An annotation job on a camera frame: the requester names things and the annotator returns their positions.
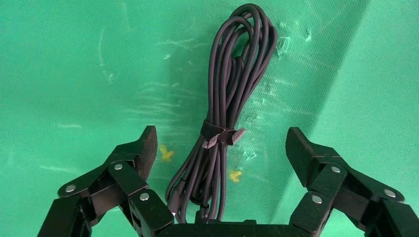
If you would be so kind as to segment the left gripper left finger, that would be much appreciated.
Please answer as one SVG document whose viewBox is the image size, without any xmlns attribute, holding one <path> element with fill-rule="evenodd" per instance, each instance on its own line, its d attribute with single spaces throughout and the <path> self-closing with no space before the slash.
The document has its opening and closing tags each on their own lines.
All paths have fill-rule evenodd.
<svg viewBox="0 0 419 237">
<path fill-rule="evenodd" d="M 38 235 L 89 237 L 117 207 L 140 237 L 156 237 L 173 223 L 147 183 L 156 154 L 157 132 L 149 125 L 137 140 L 117 145 L 101 165 L 60 187 Z"/>
</svg>

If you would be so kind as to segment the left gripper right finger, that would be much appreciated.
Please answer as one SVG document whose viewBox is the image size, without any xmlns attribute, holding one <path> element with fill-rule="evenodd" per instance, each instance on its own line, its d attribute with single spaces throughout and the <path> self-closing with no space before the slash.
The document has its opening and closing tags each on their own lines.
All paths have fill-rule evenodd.
<svg viewBox="0 0 419 237">
<path fill-rule="evenodd" d="M 298 127 L 288 129 L 285 148 L 307 189 L 291 226 L 317 237 L 338 210 L 367 237 L 418 236 L 418 216 L 395 188 L 350 167 L 333 148 L 310 142 Z"/>
</svg>

